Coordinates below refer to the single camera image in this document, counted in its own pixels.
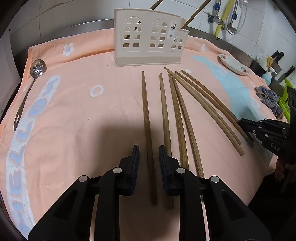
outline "gray rag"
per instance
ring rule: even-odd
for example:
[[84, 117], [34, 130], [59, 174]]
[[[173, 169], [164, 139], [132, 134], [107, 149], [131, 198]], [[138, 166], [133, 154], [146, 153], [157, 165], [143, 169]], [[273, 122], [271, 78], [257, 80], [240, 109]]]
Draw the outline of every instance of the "gray rag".
[[280, 119], [284, 111], [277, 104], [277, 102], [279, 101], [279, 97], [277, 96], [277, 94], [264, 86], [256, 87], [255, 91], [256, 95], [261, 99], [261, 102], [265, 104], [268, 108], [270, 108], [273, 114], [278, 119]]

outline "utensil holder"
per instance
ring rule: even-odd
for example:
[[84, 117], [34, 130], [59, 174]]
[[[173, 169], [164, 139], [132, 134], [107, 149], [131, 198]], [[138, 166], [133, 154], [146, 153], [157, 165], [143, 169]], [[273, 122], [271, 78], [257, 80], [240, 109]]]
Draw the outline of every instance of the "utensil holder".
[[116, 66], [179, 64], [189, 30], [185, 19], [150, 9], [114, 10]]

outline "wooden chopstick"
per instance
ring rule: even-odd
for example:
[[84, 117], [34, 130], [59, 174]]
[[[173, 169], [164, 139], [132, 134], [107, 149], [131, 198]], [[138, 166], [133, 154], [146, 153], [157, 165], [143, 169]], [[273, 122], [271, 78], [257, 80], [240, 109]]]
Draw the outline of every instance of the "wooden chopstick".
[[145, 138], [146, 138], [146, 152], [147, 152], [149, 179], [150, 179], [150, 195], [151, 195], [152, 204], [157, 204], [158, 201], [157, 201], [155, 168], [154, 168], [150, 119], [149, 119], [149, 110], [148, 110], [148, 99], [147, 99], [147, 90], [146, 90], [146, 81], [145, 81], [144, 71], [142, 71], [142, 98], [143, 98], [144, 127], [145, 127]]
[[[200, 83], [197, 79], [193, 78], [190, 74], [185, 72], [181, 69], [181, 72], [186, 75], [188, 78], [190, 78], [195, 84], [197, 84], [201, 89], [203, 89], [210, 97], [212, 97], [226, 112], [228, 115], [225, 115], [228, 119], [231, 117], [236, 123], [238, 123], [238, 119], [235, 117], [235, 115], [231, 112], [230, 109], [220, 99], [215, 96], [207, 87], [205, 87], [202, 83]], [[240, 134], [246, 139], [246, 141], [249, 143], [251, 147], [254, 146], [254, 139], [250, 136], [249, 133], [246, 133], [238, 124], [236, 125], [231, 119], [229, 119], [231, 123], [235, 126], [235, 128], [240, 132]]]
[[[159, 74], [159, 83], [160, 83], [160, 95], [161, 95], [161, 108], [163, 112], [163, 137], [165, 141], [165, 149], [167, 156], [172, 157], [172, 146], [170, 142], [170, 125], [168, 121], [168, 108], [166, 105], [165, 97], [165, 87], [163, 85], [163, 75]], [[173, 196], [166, 196], [166, 206], [168, 209], [173, 209], [175, 206], [175, 201]]]
[[238, 142], [236, 141], [236, 139], [233, 137], [233, 135], [230, 133], [229, 131], [229, 127], [227, 128], [226, 126], [227, 123], [223, 121], [221, 121], [221, 116], [220, 118], [218, 117], [219, 114], [217, 113], [217, 111], [196, 91], [194, 90], [189, 84], [187, 84], [184, 80], [182, 80], [179, 76], [177, 76], [175, 73], [173, 73], [172, 71], [170, 71], [168, 68], [165, 67], [165, 69], [167, 70], [167, 72], [169, 72], [172, 76], [175, 77], [175, 79], [181, 84], [183, 85], [183, 87], [202, 105], [202, 107], [211, 115], [211, 117], [217, 122], [217, 124], [220, 126], [220, 128], [224, 131], [224, 133], [226, 134], [226, 136], [229, 138], [229, 140], [231, 141], [231, 143], [233, 144], [233, 146], [235, 147], [235, 149], [237, 150], [237, 152], [243, 156], [244, 155], [244, 151], [243, 149], [240, 147], [240, 145], [238, 144]]
[[179, 109], [177, 93], [176, 93], [175, 85], [173, 82], [173, 77], [169, 74], [168, 78], [170, 81], [170, 90], [172, 92], [172, 99], [173, 99], [173, 105], [175, 110], [175, 119], [176, 119], [176, 126], [177, 126], [181, 167], [185, 168], [186, 170], [189, 170], [185, 134], [184, 134], [181, 112]]
[[233, 126], [240, 132], [240, 134], [246, 139], [246, 141], [249, 143], [251, 147], [254, 146], [254, 143], [250, 140], [250, 138], [247, 136], [247, 134], [243, 131], [243, 129], [238, 125], [238, 123], [220, 106], [213, 98], [211, 98], [205, 91], [203, 91], [200, 87], [198, 87], [196, 84], [191, 82], [189, 79], [187, 79], [185, 76], [181, 75], [177, 71], [175, 71], [177, 75], [179, 75], [183, 80], [185, 80], [188, 84], [190, 84], [194, 89], [196, 89], [199, 93], [201, 93], [207, 100], [209, 100], [219, 111], [223, 113], [227, 117], [227, 119], [233, 124]]
[[187, 22], [183, 25], [182, 29], [185, 29], [188, 24], [190, 24], [190, 22], [196, 17], [196, 15], [198, 15], [198, 13], [210, 2], [211, 0], [206, 0], [200, 7], [198, 10], [195, 11], [195, 13], [187, 20]]
[[204, 172], [203, 172], [203, 168], [202, 168], [202, 162], [200, 159], [200, 153], [198, 151], [198, 147], [197, 147], [197, 143], [196, 143], [196, 139], [195, 139], [195, 135], [194, 135], [194, 131], [192, 128], [192, 124], [186, 109], [186, 105], [184, 103], [182, 94], [179, 90], [179, 87], [177, 85], [177, 82], [175, 81], [175, 79], [173, 78], [173, 82], [177, 91], [177, 96], [181, 105], [181, 109], [184, 115], [184, 119], [185, 119], [185, 123], [186, 123], [186, 127], [188, 130], [188, 134], [189, 134], [189, 140], [190, 140], [190, 144], [191, 144], [191, 148], [192, 148], [192, 154], [193, 154], [193, 159], [194, 159], [194, 164], [195, 164], [195, 170], [196, 170], [196, 174], [198, 177], [202, 177], [205, 178]]
[[158, 0], [150, 9], [155, 9], [163, 0]]

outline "green plastic object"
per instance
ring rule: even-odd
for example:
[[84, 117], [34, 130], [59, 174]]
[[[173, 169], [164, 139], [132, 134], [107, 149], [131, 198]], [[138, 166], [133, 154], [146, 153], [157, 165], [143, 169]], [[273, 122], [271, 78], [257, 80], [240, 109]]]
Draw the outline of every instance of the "green plastic object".
[[287, 86], [294, 88], [294, 86], [290, 83], [288, 79], [285, 79], [285, 88], [284, 88], [284, 94], [281, 98], [279, 98], [278, 104], [279, 107], [281, 107], [284, 111], [284, 116], [286, 117], [288, 123], [290, 123], [290, 108], [289, 108], [289, 102], [288, 99], [288, 91]]

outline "white oval plate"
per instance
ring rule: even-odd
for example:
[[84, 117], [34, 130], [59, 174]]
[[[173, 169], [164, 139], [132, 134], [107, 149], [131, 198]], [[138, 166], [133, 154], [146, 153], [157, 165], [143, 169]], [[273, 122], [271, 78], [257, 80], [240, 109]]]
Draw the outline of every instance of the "white oval plate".
[[246, 75], [250, 72], [247, 70], [247, 67], [242, 65], [239, 61], [237, 61], [235, 58], [227, 56], [225, 54], [219, 54], [218, 55], [221, 62], [230, 70], [232, 70], [234, 73], [240, 74], [240, 75]]

